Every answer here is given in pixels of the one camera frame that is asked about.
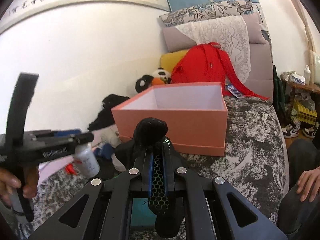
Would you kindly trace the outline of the operator left hand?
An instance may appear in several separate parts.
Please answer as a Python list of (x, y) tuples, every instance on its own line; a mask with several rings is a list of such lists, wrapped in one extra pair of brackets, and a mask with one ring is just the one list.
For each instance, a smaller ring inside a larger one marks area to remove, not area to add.
[[(31, 199), (37, 195), (39, 177), (39, 169), (37, 166), (24, 168), (24, 198)], [(4, 168), (1, 168), (1, 201), (6, 207), (11, 207), (10, 195), (12, 195), (13, 189), (19, 189), (21, 186), (21, 181), (15, 175)]]

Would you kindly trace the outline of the bystander hand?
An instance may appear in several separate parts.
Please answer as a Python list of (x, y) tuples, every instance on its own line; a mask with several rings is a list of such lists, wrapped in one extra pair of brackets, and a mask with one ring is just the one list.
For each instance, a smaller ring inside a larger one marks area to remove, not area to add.
[(307, 198), (313, 202), (319, 193), (320, 170), (319, 167), (314, 170), (304, 171), (297, 183), (296, 194), (300, 195), (300, 201), (304, 202)]

